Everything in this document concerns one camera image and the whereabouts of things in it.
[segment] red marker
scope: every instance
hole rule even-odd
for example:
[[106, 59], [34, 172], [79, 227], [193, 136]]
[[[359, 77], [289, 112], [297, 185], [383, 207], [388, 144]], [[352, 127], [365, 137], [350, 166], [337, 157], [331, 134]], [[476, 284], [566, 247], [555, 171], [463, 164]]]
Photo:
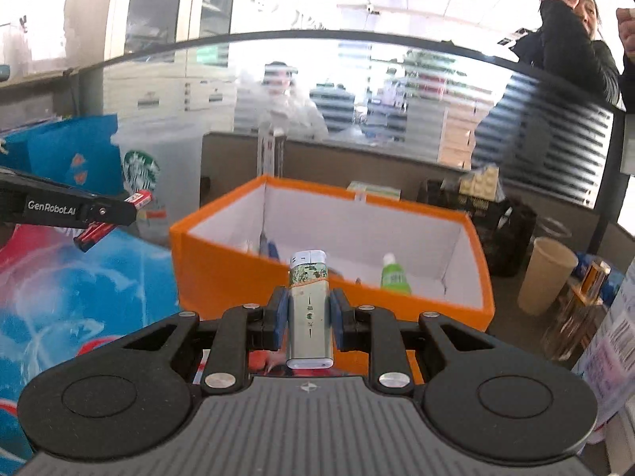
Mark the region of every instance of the red marker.
[[[134, 195], [126, 198], [126, 202], [130, 202], [139, 210], [152, 201], [152, 194], [148, 190], [140, 190]], [[110, 231], [115, 229], [116, 225], [93, 222], [73, 241], [82, 252], [88, 252], [99, 240], [103, 239]]]

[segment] starbucks logo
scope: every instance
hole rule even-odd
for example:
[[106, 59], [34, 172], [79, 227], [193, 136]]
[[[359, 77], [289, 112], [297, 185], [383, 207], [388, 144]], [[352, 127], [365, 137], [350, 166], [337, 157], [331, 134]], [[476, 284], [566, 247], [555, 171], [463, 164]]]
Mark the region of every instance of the starbucks logo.
[[152, 156], [130, 150], [123, 158], [123, 175], [132, 191], [154, 191], [161, 169]]

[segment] white bottle cap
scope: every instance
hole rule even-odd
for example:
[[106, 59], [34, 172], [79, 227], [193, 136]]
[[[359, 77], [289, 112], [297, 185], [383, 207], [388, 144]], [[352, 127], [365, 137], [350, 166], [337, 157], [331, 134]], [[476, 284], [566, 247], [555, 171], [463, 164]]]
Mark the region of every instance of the white bottle cap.
[[397, 258], [392, 252], [388, 252], [383, 256], [383, 265], [387, 267], [388, 265], [395, 265], [397, 263]]
[[307, 263], [324, 263], [326, 264], [325, 251], [300, 251], [291, 256], [291, 267], [298, 265], [306, 265]]

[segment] green floral pattern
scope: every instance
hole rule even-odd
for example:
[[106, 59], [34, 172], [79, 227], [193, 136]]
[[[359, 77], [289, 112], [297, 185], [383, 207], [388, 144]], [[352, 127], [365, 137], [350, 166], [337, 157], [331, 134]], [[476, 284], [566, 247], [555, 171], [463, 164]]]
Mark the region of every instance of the green floral pattern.
[[314, 279], [320, 279], [321, 277], [328, 278], [328, 270], [326, 270], [324, 263], [306, 263], [291, 269], [289, 283], [290, 286], [294, 286]]

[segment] green bottle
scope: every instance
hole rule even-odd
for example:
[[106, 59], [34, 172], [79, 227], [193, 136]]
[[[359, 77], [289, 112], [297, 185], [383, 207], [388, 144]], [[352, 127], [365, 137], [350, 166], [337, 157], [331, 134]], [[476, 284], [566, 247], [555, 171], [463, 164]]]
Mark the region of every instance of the green bottle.
[[408, 295], [412, 293], [406, 279], [406, 273], [401, 268], [401, 265], [397, 263], [397, 259], [392, 252], [383, 257], [382, 288], [394, 292], [407, 293]]

